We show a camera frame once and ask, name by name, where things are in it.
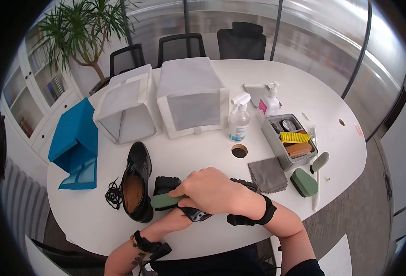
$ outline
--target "black office chair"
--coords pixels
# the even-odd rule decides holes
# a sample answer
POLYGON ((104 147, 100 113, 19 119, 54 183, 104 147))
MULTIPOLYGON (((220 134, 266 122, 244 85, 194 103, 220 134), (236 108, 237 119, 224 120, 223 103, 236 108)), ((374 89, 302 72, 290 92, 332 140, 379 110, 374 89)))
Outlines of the black office chair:
POLYGON ((233 22, 232 29, 217 32, 220 59, 263 60, 266 36, 263 27, 247 22, 233 22))
POLYGON ((158 40, 157 68, 167 60, 205 56, 201 34, 175 34, 158 40))
POLYGON ((134 44, 111 53, 109 75, 113 77, 143 65, 146 65, 146 63, 143 57, 142 45, 134 44))

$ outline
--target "person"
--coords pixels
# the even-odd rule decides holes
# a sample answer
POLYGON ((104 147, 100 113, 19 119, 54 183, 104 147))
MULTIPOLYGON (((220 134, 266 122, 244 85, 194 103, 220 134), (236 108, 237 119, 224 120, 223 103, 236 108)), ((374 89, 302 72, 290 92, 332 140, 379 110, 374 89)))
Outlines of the person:
MULTIPOLYGON (((231 181, 221 171, 212 167, 192 172, 175 190, 169 192, 172 197, 184 194, 189 198, 182 199, 178 203, 179 207, 194 207, 210 214, 228 213, 259 220, 266 212, 266 201, 262 195, 231 181)), ((281 275, 323 276, 324 273, 315 258, 300 218, 277 202, 273 201, 272 204, 276 210, 263 227, 277 236, 280 241, 281 275)), ((157 242, 168 233, 186 229, 192 223, 180 209, 175 208, 141 230, 140 236, 150 242, 157 242)), ((132 271, 145 256, 135 246, 135 241, 128 241, 116 248, 106 260, 105 276, 122 276, 132 271)), ((242 250, 234 250, 194 259, 151 261, 151 267, 160 276, 265 275, 258 266, 258 262, 253 262, 253 258, 249 256, 242 250)))

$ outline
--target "trigger sprayer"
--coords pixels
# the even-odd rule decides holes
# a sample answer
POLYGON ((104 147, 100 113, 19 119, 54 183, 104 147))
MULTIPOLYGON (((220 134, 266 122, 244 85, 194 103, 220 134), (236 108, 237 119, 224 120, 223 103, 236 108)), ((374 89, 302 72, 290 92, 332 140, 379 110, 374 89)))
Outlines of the trigger sprayer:
POLYGON ((251 115, 247 111, 248 102, 251 100, 249 93, 234 97, 231 102, 233 108, 229 115, 228 137, 232 141, 241 141, 246 136, 251 115))

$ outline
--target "gray cleaning cloth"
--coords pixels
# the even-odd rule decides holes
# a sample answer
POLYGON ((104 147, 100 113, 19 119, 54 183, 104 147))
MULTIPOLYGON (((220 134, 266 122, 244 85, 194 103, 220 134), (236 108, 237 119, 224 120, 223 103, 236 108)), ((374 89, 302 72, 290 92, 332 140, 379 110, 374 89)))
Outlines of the gray cleaning cloth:
POLYGON ((278 158, 270 158, 248 164, 252 182, 259 193, 276 193, 286 190, 287 178, 278 158))

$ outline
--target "yellow brush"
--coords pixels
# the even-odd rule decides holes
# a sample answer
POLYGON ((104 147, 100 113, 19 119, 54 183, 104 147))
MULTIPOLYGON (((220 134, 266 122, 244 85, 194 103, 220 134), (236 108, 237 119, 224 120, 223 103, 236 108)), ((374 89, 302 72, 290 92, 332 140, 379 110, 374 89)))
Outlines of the yellow brush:
POLYGON ((309 134, 297 132, 280 132, 282 143, 307 143, 310 139, 309 134))

